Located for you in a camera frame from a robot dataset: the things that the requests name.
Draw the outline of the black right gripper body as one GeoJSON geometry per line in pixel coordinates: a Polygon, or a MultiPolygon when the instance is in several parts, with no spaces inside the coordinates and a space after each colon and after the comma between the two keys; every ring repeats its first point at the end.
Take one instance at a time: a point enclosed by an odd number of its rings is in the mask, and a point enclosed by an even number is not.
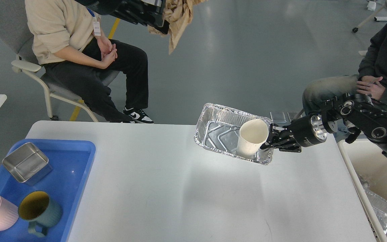
{"type": "Polygon", "coordinates": [[[321,144],[327,139],[327,131],[324,128],[321,115],[309,115],[293,120],[285,125],[291,130],[291,143],[301,147],[311,147],[321,144]]]}

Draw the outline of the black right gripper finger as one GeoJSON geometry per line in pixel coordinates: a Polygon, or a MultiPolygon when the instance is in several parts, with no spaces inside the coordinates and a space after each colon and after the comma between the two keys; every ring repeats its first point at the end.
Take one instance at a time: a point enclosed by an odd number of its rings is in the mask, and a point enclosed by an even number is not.
{"type": "Polygon", "coordinates": [[[273,144],[271,145],[274,149],[278,149],[282,152],[289,152],[289,153],[301,153],[302,148],[300,145],[295,143],[289,143],[289,144],[273,144]]]}
{"type": "Polygon", "coordinates": [[[273,144],[289,144],[291,143],[291,130],[286,126],[280,127],[277,124],[271,124],[267,141],[264,142],[260,149],[268,150],[273,144]]]}

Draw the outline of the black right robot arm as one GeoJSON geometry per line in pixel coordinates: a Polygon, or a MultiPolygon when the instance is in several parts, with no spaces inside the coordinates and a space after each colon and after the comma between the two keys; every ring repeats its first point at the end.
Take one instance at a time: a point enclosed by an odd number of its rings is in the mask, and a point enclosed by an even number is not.
{"type": "Polygon", "coordinates": [[[269,136],[260,149],[277,148],[283,152],[300,153],[301,147],[321,144],[327,134],[337,132],[337,120],[350,126],[347,143],[352,143],[363,133],[387,156],[387,111],[374,106],[368,95],[344,94],[325,101],[319,112],[293,120],[289,125],[279,127],[271,124],[269,136]]]}

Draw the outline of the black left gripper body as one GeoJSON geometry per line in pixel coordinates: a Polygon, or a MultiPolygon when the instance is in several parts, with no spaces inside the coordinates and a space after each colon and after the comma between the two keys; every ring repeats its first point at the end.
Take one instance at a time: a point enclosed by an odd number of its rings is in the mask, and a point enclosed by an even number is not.
{"type": "Polygon", "coordinates": [[[77,0],[76,2],[100,15],[111,15],[117,18],[135,16],[130,0],[77,0]]]}

